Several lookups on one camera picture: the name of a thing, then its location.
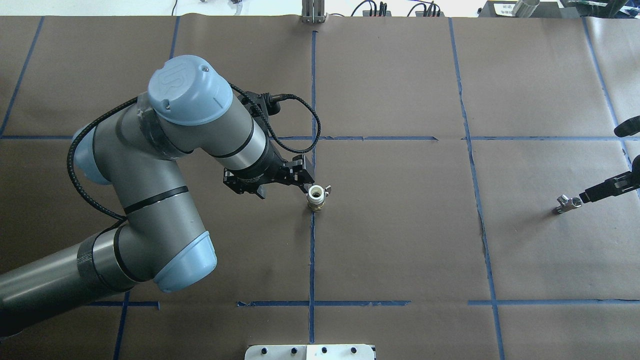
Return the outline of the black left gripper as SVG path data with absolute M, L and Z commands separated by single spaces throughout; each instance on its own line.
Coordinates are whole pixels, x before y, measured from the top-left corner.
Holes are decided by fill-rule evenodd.
M 270 183 L 293 185 L 304 194 L 308 194 L 309 189 L 315 185 L 314 170 L 303 154 L 290 161 L 286 161 L 281 155 L 269 154 L 244 170 L 225 168 L 222 182 L 236 194 L 249 193 L 261 199 L 266 198 L 265 185 Z

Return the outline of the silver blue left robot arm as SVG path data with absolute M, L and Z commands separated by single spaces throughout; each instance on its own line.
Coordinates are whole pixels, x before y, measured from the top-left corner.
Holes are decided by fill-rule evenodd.
M 202 280 L 217 255 L 178 159 L 201 149 L 224 168 L 236 194 L 265 198 L 269 183 L 308 193 L 314 173 L 306 153 L 287 150 L 269 123 L 293 94 L 249 93 L 203 58 L 179 55 L 156 70 L 147 91 L 77 132 L 67 173 L 114 226 L 1 276 L 1 337 L 153 280 L 166 293 Z

